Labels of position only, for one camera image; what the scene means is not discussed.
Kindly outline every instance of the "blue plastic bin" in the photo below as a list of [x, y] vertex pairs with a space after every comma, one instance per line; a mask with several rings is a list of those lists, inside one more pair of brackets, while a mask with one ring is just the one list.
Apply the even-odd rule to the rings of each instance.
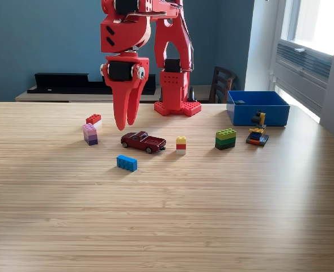
[[[236, 105], [238, 100], [245, 105]], [[266, 126], [286, 126], [290, 105], [276, 92], [228, 92], [227, 112], [234, 126], [255, 126], [251, 118], [260, 110], [267, 115]]]

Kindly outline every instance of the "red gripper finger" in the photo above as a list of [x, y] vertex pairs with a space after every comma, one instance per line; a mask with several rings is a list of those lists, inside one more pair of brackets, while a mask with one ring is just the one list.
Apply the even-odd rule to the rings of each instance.
[[131, 88], [113, 88], [114, 117], [116, 126], [123, 130], [126, 125], [126, 111], [128, 109], [129, 96]]

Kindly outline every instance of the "toy car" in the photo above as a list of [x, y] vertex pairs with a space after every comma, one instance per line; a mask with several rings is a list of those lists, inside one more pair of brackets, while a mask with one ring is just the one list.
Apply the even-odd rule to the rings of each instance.
[[166, 149], [166, 140], [149, 136], [147, 132], [128, 133], [121, 137], [123, 147], [133, 147], [139, 150], [145, 150], [148, 154]]

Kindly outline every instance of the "chair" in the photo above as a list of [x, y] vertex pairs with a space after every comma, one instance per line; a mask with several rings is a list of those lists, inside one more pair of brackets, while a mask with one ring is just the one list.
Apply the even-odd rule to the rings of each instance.
[[216, 66], [213, 73], [209, 103], [216, 104], [216, 95], [218, 104], [227, 103], [227, 92], [231, 91], [236, 77], [234, 72]]

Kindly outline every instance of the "yellow lego brick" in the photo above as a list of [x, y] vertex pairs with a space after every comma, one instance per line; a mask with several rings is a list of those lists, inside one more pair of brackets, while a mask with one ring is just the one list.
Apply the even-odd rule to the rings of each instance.
[[264, 129], [250, 129], [250, 133], [256, 132], [256, 133], [263, 133]]
[[177, 140], [176, 140], [176, 144], [177, 145], [184, 145], [184, 144], [187, 144], [187, 137], [181, 137], [181, 136], [178, 136], [177, 137]]
[[236, 138], [236, 130], [225, 129], [225, 130], [218, 131], [216, 133], [216, 138], [219, 140], [227, 140], [231, 138]]

